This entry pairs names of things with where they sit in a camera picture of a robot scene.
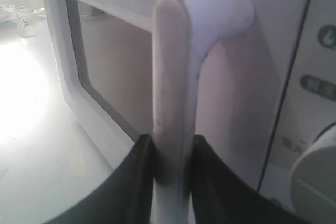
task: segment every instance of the white handle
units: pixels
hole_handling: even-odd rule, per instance
[[[154,223],[186,224],[188,164],[195,131],[198,81],[208,51],[243,33],[251,0],[157,0],[153,27],[153,138],[158,149]]]

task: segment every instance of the microwave window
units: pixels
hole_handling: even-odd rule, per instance
[[[66,4],[81,85],[133,140],[151,133],[151,33],[78,0]]]

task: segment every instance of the white microwave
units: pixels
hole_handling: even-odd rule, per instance
[[[195,133],[267,199],[336,220],[334,0],[44,2],[64,98],[109,164],[148,133],[176,168],[154,224],[186,222]]]

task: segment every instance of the microwave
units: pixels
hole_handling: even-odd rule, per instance
[[[141,134],[174,168],[154,224],[186,223],[195,133],[265,198],[333,223],[333,0],[44,2],[64,98],[112,168]]]

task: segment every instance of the white countertop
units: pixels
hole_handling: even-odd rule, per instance
[[[46,20],[32,26],[21,39],[15,22],[0,23],[0,224],[43,223],[112,172],[64,102]]]

